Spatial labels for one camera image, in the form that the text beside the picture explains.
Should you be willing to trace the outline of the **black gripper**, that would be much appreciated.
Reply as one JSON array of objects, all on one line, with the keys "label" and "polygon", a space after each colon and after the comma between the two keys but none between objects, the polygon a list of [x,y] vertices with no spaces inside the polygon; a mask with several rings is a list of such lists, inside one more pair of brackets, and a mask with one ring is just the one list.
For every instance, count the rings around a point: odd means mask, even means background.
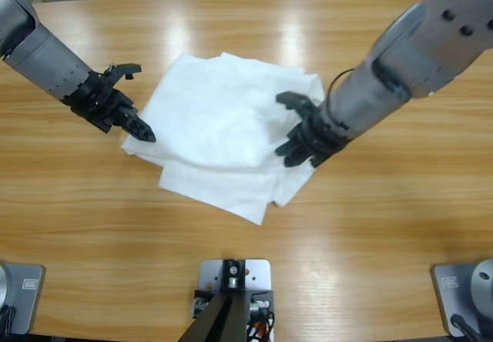
[{"label": "black gripper", "polygon": [[278,156],[284,156],[285,167],[299,166],[307,160],[312,167],[318,167],[349,143],[322,120],[316,106],[298,106],[294,110],[301,121],[288,133],[289,140],[275,149]]},{"label": "black gripper", "polygon": [[115,84],[124,77],[133,79],[136,71],[89,71],[88,78],[77,85],[62,103],[71,111],[107,133],[113,126],[122,127],[139,141],[154,143],[156,137],[151,127],[138,117],[133,101],[125,96]]}]

